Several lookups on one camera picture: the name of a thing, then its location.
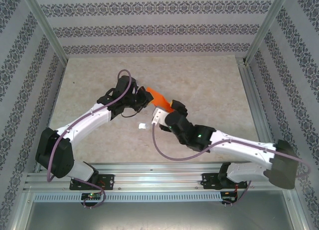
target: orange block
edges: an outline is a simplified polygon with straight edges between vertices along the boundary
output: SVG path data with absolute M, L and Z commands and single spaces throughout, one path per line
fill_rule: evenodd
M 161 107 L 168 113 L 171 113 L 174 111 L 174 109 L 170 107 L 170 103 L 165 99 L 165 97 L 162 94 L 154 91 L 150 87 L 147 87 L 146 91 L 151 93 L 151 95 L 153 96 L 153 100 L 150 103 L 152 103 L 154 106 Z

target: gray panel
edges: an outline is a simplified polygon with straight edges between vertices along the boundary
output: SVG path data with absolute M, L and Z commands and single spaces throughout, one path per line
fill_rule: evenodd
M 27 230 L 290 230 L 282 192 L 249 192 L 238 206 L 220 203 L 34 203 Z

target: enclosure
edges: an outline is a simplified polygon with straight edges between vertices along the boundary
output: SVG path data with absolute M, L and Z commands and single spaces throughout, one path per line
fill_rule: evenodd
M 0 6 L 0 229 L 319 229 L 319 0 Z M 47 127 L 89 110 L 122 69 L 139 86 L 182 102 L 192 123 L 287 141 L 311 173 L 293 190 L 253 181 L 240 204 L 223 206 L 223 191 L 204 189 L 202 174 L 247 159 L 215 152 L 179 163 L 163 158 L 148 105 L 98 127 L 73 150 L 74 159 L 114 175 L 99 210 L 83 209 L 85 191 L 69 190 L 69 177 L 47 183 L 35 154 Z M 156 128 L 155 137 L 169 156 L 194 154 L 170 132 Z

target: speckled floor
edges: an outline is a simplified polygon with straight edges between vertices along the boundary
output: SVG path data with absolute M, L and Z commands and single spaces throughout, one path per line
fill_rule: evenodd
M 71 58 L 64 75 L 50 127 L 56 129 L 89 110 L 128 69 L 139 86 L 152 87 L 167 100 L 188 109 L 188 120 L 231 135 L 258 141 L 234 56 Z M 117 116 L 84 138 L 74 158 L 89 163 L 171 162 L 152 142 L 153 105 L 132 118 Z M 124 115 L 133 114 L 125 110 Z M 139 129 L 146 123 L 146 129 Z M 171 157 L 194 155 L 172 133 L 156 128 L 159 148 Z M 235 156 L 205 153 L 191 162 L 240 161 Z

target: striped wall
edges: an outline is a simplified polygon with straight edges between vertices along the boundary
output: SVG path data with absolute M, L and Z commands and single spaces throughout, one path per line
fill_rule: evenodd
M 24 0 L 0 0 L 0 230 L 34 170 L 64 68 Z
M 311 229 L 319 229 L 318 20 L 319 0 L 286 0 L 250 63 L 273 138 L 312 166 L 296 184 Z
M 273 0 L 37 0 L 69 57 L 244 57 Z

